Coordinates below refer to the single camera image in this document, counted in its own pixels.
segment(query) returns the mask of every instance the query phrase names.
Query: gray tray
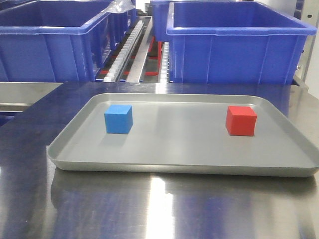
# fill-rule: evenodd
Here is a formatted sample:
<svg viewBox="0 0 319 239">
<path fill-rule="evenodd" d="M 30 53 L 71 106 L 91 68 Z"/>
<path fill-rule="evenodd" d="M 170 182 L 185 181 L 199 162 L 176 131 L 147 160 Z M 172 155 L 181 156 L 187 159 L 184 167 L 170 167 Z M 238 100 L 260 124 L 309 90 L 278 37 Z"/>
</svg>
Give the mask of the gray tray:
<svg viewBox="0 0 319 239">
<path fill-rule="evenodd" d="M 129 134 L 106 134 L 110 104 L 133 107 Z M 251 106 L 255 136 L 230 136 L 228 105 Z M 311 176 L 319 150 L 269 101 L 254 96 L 101 94 L 47 147 L 64 170 Z"/>
</svg>

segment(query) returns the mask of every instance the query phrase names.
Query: metal frame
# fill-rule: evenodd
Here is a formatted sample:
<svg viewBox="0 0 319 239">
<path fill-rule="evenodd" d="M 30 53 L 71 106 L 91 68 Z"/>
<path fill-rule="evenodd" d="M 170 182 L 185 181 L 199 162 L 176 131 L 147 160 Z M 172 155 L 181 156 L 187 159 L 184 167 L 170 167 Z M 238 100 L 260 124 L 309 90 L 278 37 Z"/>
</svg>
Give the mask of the metal frame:
<svg viewBox="0 0 319 239">
<path fill-rule="evenodd" d="M 61 84 L 0 82 L 0 112 L 22 112 Z"/>
<path fill-rule="evenodd" d="M 153 20 L 152 20 L 152 17 L 150 17 L 150 21 L 147 25 L 139 50 L 136 54 L 133 65 L 131 66 L 130 73 L 126 79 L 126 82 L 128 83 L 140 82 L 144 77 L 146 58 L 148 55 L 150 43 L 152 41 L 152 29 L 153 29 Z"/>
<path fill-rule="evenodd" d="M 169 82 L 168 74 L 168 61 L 169 61 L 169 43 L 163 43 L 163 54 L 161 56 L 160 67 L 159 67 L 159 82 L 166 83 Z"/>
<path fill-rule="evenodd" d="M 297 2 L 295 16 L 301 16 L 300 19 L 315 27 L 318 27 L 319 22 L 319 1 L 318 0 L 300 0 Z M 306 40 L 304 51 L 300 57 L 295 79 L 305 82 L 312 51 L 316 36 L 309 36 Z"/>
</svg>

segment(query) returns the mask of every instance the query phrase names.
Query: blue cube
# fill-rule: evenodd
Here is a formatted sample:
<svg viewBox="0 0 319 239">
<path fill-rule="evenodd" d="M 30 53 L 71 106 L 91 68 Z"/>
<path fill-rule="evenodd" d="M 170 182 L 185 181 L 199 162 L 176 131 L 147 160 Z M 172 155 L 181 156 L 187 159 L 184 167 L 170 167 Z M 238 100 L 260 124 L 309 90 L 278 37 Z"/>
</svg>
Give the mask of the blue cube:
<svg viewBox="0 0 319 239">
<path fill-rule="evenodd" d="M 106 133 L 129 133 L 132 128 L 132 106 L 111 105 L 104 117 Z"/>
</svg>

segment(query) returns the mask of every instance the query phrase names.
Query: red cube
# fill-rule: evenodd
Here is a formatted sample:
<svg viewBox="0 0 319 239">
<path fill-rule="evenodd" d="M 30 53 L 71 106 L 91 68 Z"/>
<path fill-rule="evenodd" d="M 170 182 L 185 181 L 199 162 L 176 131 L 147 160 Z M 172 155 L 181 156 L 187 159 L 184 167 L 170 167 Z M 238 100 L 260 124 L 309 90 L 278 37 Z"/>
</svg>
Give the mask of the red cube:
<svg viewBox="0 0 319 239">
<path fill-rule="evenodd" d="M 254 136 L 257 115 L 249 106 L 229 106 L 226 128 L 230 135 Z"/>
</svg>

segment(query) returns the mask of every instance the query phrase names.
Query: tray rim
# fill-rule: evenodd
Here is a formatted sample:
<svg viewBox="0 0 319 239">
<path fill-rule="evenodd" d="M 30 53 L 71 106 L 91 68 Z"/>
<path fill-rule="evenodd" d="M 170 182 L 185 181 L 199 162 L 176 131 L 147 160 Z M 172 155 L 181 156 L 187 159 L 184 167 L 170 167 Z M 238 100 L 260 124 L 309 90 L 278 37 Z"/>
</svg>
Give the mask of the tray rim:
<svg viewBox="0 0 319 239">
<path fill-rule="evenodd" d="M 56 136 L 56 138 L 51 142 L 50 145 L 47 145 L 46 146 L 46 156 L 47 156 L 47 159 L 50 159 L 58 168 L 62 169 L 62 170 L 70 170 L 70 171 L 126 171 L 126 172 L 163 172 L 163 173 L 195 173 L 195 174 L 225 174 L 225 175 L 243 175 L 243 174 L 232 174 L 232 173 L 216 173 L 216 172 L 211 172 L 209 173 L 209 168 L 223 168 L 223 167 L 226 167 L 226 168 L 230 168 L 230 167 L 236 167 L 238 169 L 251 169 L 251 168 L 256 168 L 256 169 L 273 169 L 273 170 L 276 170 L 276 169 L 291 169 L 291 170 L 300 170 L 300 171 L 309 171 L 309 172 L 304 172 L 304 173 L 301 173 L 300 175 L 292 175 L 291 173 L 287 173 L 286 176 L 285 176 L 285 173 L 276 173 L 274 172 L 273 174 L 264 174 L 264 173 L 245 173 L 244 175 L 255 175 L 255 176 L 284 176 L 284 177 L 308 177 L 308 176 L 312 176 L 314 175 L 318 170 L 319 170 L 319 159 L 318 159 L 318 162 L 314 162 L 312 160 L 312 157 L 309 156 L 308 152 L 307 151 L 303 151 L 305 152 L 306 155 L 309 156 L 310 160 L 312 160 L 312 162 L 316 165 L 315 167 L 259 167 L 259 166 L 227 166 L 227 165 L 183 165 L 183 164 L 151 164 L 151 163 L 148 163 L 148 164 L 141 164 L 141 163 L 137 163 L 137 164 L 134 164 L 134 163 L 108 163 L 108 162 L 78 162 L 78 161 L 64 161 L 64 160 L 58 160 L 58 159 L 55 159 L 53 156 L 50 155 L 50 149 L 52 146 L 54 146 L 54 144 L 59 140 L 59 138 L 65 134 L 65 130 L 67 128 L 70 128 L 69 126 L 74 124 L 74 122 L 76 120 L 78 120 L 79 118 L 79 115 L 81 113 L 83 113 L 83 109 L 84 108 L 87 108 L 88 105 L 90 104 L 93 104 L 94 101 L 96 100 L 99 100 L 99 98 L 103 98 L 102 101 L 98 101 L 96 104 L 100 104 L 102 102 L 107 102 L 107 101 L 116 101 L 116 102 L 127 102 L 127 100 L 117 100 L 117 99 L 112 99 L 112 97 L 115 96 L 115 97 L 121 97 L 121 96 L 128 96 L 128 97 L 133 97 L 133 96 L 136 96 L 136 97 L 153 97 L 153 98 L 167 98 L 169 97 L 168 100 L 164 100 L 164 101 L 147 101 L 148 103 L 151 103 L 151 102 L 156 102 L 156 103 L 169 103 L 169 102 L 174 102 L 174 103 L 202 103 L 202 104 L 213 104 L 215 102 L 212 102 L 212 101 L 208 101 L 208 102 L 202 102 L 202 101 L 197 101 L 197 102 L 194 102 L 194 100 L 189 100 L 187 102 L 185 101 L 172 101 L 171 98 L 172 97 L 178 97 L 179 98 L 188 98 L 190 96 L 192 97 L 197 97 L 197 98 L 200 98 L 200 99 L 209 99 L 209 98 L 212 98 L 212 97 L 217 97 L 217 98 L 241 98 L 243 100 L 248 100 L 248 99 L 253 99 L 256 101 L 256 104 L 253 104 L 253 103 L 230 103 L 230 104 L 248 104 L 248 105 L 257 105 L 257 106 L 261 106 L 262 104 L 266 104 L 266 106 L 268 106 L 272 111 L 275 111 L 277 117 L 284 117 L 285 120 L 287 121 L 286 123 L 289 124 L 289 128 L 292 128 L 294 130 L 294 133 L 296 134 L 299 134 L 299 136 L 301 136 L 303 139 L 303 141 L 305 141 L 307 144 L 308 144 L 308 147 L 312 147 L 313 149 L 317 150 L 317 153 L 319 154 L 319 147 L 316 146 L 314 143 L 312 143 L 290 120 L 289 118 L 287 118 L 279 109 L 277 109 L 270 101 L 268 101 L 267 99 L 264 99 L 262 97 L 258 97 L 258 96 L 251 96 L 251 95 L 209 95 L 209 94 L 152 94 L 152 93 L 101 93 L 101 94 L 97 94 L 95 96 L 93 96 L 91 99 L 89 99 L 89 101 L 79 110 L 79 112 L 73 117 L 73 119 L 63 128 L 63 130 Z M 130 102 L 143 102 L 142 100 L 130 100 Z M 99 169 L 94 169 L 94 167 L 92 168 L 92 170 L 90 169 L 70 169 L 68 166 L 61 166 L 61 164 L 74 164 L 74 163 L 77 163 L 77 164 L 95 164 L 95 165 L 106 165 L 106 168 L 111 168 L 111 170 L 106 170 L 106 169 L 103 169 L 103 167 L 101 167 L 101 170 Z M 157 169 L 151 169 L 151 168 L 155 168 L 155 167 L 162 167 L 162 168 L 165 168 L 165 170 L 157 170 Z M 174 170 L 174 168 L 198 168 L 196 170 L 183 170 L 179 172 L 179 170 Z"/>
</svg>

